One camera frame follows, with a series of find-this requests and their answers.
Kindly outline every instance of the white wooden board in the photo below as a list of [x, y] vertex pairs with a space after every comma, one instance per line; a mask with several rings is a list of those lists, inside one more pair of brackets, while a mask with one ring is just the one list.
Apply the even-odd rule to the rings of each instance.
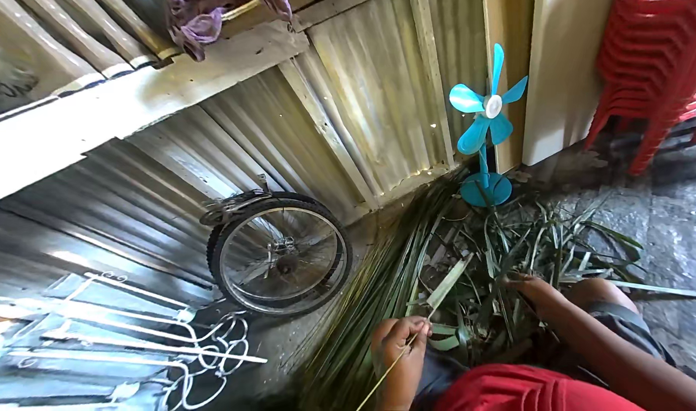
[[143, 68], [0, 121], [0, 199], [307, 47], [307, 36], [287, 23], [261, 24], [207, 46], [204, 62], [177, 56], [160, 70]]

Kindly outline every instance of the dark shorts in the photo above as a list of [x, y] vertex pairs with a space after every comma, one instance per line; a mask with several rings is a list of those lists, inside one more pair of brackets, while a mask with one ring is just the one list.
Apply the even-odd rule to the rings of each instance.
[[[672, 356], [653, 338], [650, 327], [647, 326], [641, 315], [624, 306], [606, 302], [592, 303], [587, 307], [586, 312], [640, 350], [676, 366]], [[553, 366], [547, 368], [567, 374], [575, 379], [599, 386], [607, 386], [601, 378], [589, 371], [583, 358], [571, 350], [566, 350]], [[412, 409], [432, 410], [436, 400], [468, 369], [447, 354], [427, 346], [422, 379], [416, 390]]]

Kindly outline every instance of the white wall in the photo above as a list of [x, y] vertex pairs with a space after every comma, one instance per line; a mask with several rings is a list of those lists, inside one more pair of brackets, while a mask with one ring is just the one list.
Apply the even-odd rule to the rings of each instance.
[[586, 137], [603, 83], [595, 61], [612, 0], [536, 0], [523, 163]]

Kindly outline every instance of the person's hand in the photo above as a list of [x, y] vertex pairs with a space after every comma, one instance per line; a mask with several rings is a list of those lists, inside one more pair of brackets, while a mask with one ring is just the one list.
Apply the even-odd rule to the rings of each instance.
[[508, 287], [515, 288], [533, 301], [536, 314], [544, 321], [553, 320], [553, 314], [565, 304], [571, 304], [566, 297], [542, 279], [528, 274], [519, 275], [517, 280], [507, 280]]
[[[371, 341], [377, 377], [380, 378], [394, 361], [401, 357], [384, 379], [379, 409], [406, 410], [412, 406], [422, 377], [424, 352], [427, 337], [431, 335], [431, 324], [424, 317], [406, 317], [400, 320], [387, 320], [381, 326], [390, 326], [391, 329], [383, 339]], [[401, 355], [408, 341], [415, 334], [417, 334], [416, 339], [404, 355]]]

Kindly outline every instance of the knee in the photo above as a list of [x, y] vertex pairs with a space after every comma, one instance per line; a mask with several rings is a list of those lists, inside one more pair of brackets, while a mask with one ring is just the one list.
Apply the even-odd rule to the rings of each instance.
[[594, 302], [619, 304], [639, 313], [632, 300], [616, 285], [606, 279], [584, 279], [574, 284], [567, 295], [569, 301], [586, 309]]

